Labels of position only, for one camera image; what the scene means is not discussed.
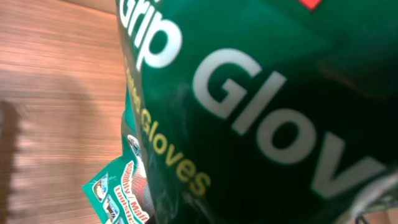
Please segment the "green 3M gloves packet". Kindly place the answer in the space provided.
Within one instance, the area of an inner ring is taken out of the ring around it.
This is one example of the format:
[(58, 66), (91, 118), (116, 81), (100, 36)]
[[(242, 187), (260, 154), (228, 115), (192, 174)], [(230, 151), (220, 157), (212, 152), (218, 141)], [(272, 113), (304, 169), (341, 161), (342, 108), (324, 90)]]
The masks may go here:
[(117, 0), (102, 223), (347, 223), (397, 205), (397, 0)]

